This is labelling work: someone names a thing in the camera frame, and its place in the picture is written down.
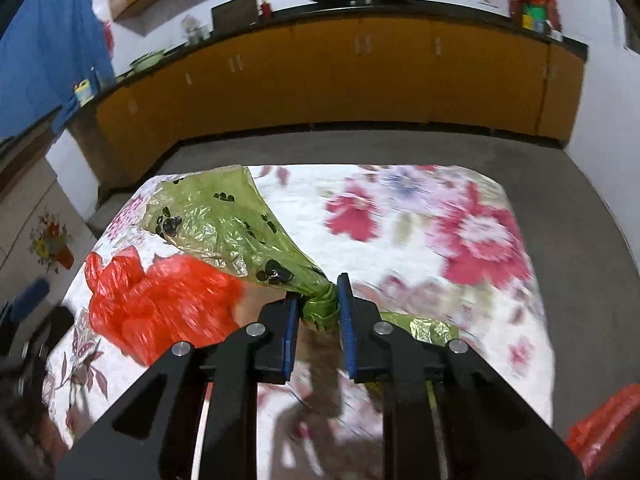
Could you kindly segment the glass jar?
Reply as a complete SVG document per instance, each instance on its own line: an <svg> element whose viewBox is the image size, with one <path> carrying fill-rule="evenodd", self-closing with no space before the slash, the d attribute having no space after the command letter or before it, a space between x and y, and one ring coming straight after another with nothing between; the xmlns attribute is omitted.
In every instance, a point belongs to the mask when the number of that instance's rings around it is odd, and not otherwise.
<svg viewBox="0 0 640 480"><path fill-rule="evenodd" d="M207 27L191 14L186 15L181 20L180 26L189 46L200 44L210 36Z"/></svg>

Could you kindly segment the blue hanging cloth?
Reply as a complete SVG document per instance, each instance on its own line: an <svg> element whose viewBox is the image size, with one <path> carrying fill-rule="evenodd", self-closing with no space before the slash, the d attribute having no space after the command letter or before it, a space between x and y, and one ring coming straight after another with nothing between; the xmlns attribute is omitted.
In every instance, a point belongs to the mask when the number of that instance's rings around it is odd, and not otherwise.
<svg viewBox="0 0 640 480"><path fill-rule="evenodd" d="M115 83L104 23L92 0L25 0L1 38L1 136L18 136L54 110L59 133L79 110L75 88Z"/></svg>

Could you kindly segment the floral tablecloth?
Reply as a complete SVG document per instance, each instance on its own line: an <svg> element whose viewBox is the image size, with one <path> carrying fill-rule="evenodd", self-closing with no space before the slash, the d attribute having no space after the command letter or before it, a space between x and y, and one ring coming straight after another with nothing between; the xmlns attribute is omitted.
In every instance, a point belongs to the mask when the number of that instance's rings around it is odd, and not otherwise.
<svg viewBox="0 0 640 480"><path fill-rule="evenodd" d="M533 263L504 189L457 166L262 166L260 194L328 278L392 312L454 326L546 422L554 353ZM377 479L382 416L342 370L338 337L299 330L283 386L258 390L263 479Z"/></svg>

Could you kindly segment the red sauce bottle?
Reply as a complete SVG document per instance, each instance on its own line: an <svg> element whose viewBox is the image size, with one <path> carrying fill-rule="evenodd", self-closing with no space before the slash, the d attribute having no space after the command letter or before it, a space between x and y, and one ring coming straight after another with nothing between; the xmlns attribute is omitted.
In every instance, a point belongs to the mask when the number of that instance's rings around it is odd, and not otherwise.
<svg viewBox="0 0 640 480"><path fill-rule="evenodd" d="M260 17L269 20L272 17L272 9L268 0L260 0Z"/></svg>

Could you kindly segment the lower kitchen cabinets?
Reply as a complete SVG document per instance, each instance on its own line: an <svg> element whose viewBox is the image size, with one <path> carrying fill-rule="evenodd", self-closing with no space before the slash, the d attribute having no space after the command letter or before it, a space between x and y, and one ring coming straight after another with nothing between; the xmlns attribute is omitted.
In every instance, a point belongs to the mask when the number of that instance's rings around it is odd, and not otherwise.
<svg viewBox="0 0 640 480"><path fill-rule="evenodd" d="M122 81L67 128L104 188L181 141L331 122L504 130L567 141L588 49L452 18L315 18L212 41Z"/></svg>

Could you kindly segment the green basin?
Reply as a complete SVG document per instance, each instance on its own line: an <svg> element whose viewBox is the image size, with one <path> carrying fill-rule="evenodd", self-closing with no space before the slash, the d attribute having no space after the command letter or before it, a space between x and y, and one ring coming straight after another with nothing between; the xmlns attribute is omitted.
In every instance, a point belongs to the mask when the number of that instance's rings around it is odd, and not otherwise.
<svg viewBox="0 0 640 480"><path fill-rule="evenodd" d="M142 70L147 70L148 68L159 63L164 57L164 50L156 50L153 52L145 53L144 55L139 56L130 63L130 70L132 70L134 73L142 72Z"/></svg>

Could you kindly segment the red bag of groceries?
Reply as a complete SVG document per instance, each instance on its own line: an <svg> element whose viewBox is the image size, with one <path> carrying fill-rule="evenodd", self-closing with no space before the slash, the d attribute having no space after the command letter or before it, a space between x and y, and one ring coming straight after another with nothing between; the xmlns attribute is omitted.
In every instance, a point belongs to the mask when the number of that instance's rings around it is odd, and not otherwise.
<svg viewBox="0 0 640 480"><path fill-rule="evenodd" d="M556 0L508 0L508 3L510 19L514 24L546 36L562 32Z"/></svg>

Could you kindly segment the red plastic bag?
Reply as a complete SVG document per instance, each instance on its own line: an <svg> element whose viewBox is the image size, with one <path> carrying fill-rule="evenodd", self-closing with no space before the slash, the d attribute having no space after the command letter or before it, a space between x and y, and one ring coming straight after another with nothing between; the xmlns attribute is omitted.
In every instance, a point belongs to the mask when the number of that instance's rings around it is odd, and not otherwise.
<svg viewBox="0 0 640 480"><path fill-rule="evenodd" d="M159 258L143 269L134 246L107 264L90 252L85 278L92 292L91 328L144 366L178 341L207 347L239 328L233 313L243 297L242 282L186 254Z"/></svg>

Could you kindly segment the red trash basket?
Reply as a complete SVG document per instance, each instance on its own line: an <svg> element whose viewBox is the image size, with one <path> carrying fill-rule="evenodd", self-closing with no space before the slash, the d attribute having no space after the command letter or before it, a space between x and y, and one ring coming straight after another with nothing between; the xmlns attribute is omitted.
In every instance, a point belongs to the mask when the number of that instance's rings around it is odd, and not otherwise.
<svg viewBox="0 0 640 480"><path fill-rule="evenodd" d="M616 392L570 430L567 445L587 479L639 478L639 389Z"/></svg>

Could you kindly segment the yellow detergent bottle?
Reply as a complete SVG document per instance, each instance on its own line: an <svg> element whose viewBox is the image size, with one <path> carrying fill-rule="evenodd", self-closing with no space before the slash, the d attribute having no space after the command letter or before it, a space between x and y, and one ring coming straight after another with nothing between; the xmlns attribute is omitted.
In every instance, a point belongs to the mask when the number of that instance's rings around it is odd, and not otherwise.
<svg viewBox="0 0 640 480"><path fill-rule="evenodd" d="M96 96L89 79L83 79L74 85L74 95L80 107L86 106Z"/></svg>

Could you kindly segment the green printed plastic bag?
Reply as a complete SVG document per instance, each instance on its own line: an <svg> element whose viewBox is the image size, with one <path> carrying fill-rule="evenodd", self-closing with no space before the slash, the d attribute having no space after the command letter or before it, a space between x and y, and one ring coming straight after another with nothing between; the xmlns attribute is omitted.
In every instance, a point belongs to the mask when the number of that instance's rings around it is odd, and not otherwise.
<svg viewBox="0 0 640 480"><path fill-rule="evenodd" d="M337 346L337 277L416 338L443 344L444 260L427 226L457 203L454 185L415 166L227 167L142 186L140 226L254 286L308 296L305 351Z"/></svg>

